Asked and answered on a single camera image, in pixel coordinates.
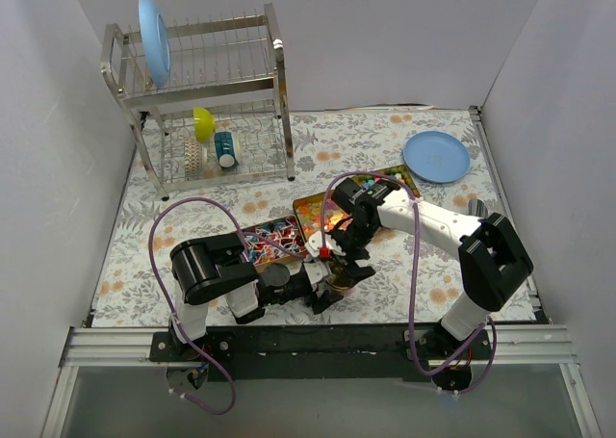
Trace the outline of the silver metal scoop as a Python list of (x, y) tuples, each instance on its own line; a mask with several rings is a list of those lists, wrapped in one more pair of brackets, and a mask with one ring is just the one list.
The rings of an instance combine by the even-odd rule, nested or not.
[(471, 198), (468, 202), (468, 215), (486, 219), (489, 217), (489, 210), (481, 199)]

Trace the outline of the gold round jar lid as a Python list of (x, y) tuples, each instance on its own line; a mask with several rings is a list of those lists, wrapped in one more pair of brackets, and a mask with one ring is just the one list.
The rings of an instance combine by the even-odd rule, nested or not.
[(351, 277), (348, 276), (346, 267), (338, 263), (328, 265), (330, 275), (326, 279), (326, 284), (337, 292), (345, 292), (354, 286)]

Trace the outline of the tin of gummy candies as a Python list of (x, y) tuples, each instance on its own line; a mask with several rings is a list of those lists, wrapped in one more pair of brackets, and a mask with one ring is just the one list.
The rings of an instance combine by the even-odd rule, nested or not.
[(305, 242), (316, 236), (316, 247), (322, 246), (321, 231), (329, 233), (335, 227), (345, 230), (349, 223), (349, 214), (331, 199), (331, 195), (324, 197), (324, 193), (317, 193), (293, 201), (301, 236)]

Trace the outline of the tin of colourful star candies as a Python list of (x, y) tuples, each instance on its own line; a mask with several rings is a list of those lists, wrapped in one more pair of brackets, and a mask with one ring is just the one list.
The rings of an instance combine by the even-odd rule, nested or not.
[(411, 172), (405, 165), (398, 165), (393, 167), (386, 167), (375, 171), (376, 176), (373, 175), (356, 175), (353, 177), (353, 181), (362, 188), (367, 188), (375, 184), (382, 175), (386, 175), (392, 178), (396, 178), (400, 182), (407, 185), (415, 197), (420, 197), (421, 194), (415, 185)]

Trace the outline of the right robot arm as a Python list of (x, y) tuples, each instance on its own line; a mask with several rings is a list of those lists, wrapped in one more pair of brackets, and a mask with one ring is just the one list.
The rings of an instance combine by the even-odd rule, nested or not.
[(404, 185), (380, 179), (367, 188), (344, 179), (331, 195), (349, 215), (345, 228), (333, 227), (322, 240), (323, 251), (343, 258), (353, 281), (366, 270), (367, 245), (386, 228), (411, 235), (455, 258), (463, 291), (448, 312), (425, 334), (425, 347), (457, 358), (471, 345), (471, 336), (488, 316), (526, 282), (534, 265), (510, 220), (498, 213), (487, 218), (468, 216), (415, 197)]

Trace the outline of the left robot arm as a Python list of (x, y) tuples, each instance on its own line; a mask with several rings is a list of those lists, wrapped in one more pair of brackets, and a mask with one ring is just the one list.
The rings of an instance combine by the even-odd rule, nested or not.
[(300, 298), (316, 302), (319, 285), (330, 276), (328, 266), (314, 259), (274, 263), (259, 271), (245, 260), (244, 246), (234, 233), (185, 241), (170, 258), (175, 280), (170, 346), (186, 361), (204, 351), (211, 301), (222, 297), (236, 323), (247, 324), (262, 318), (270, 305)]

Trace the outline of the gold tin of candies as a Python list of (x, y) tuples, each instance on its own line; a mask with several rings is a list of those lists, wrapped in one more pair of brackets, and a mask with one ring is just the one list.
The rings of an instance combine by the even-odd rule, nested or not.
[(295, 216), (271, 219), (242, 229), (246, 254), (257, 271), (273, 264), (290, 264), (307, 255)]

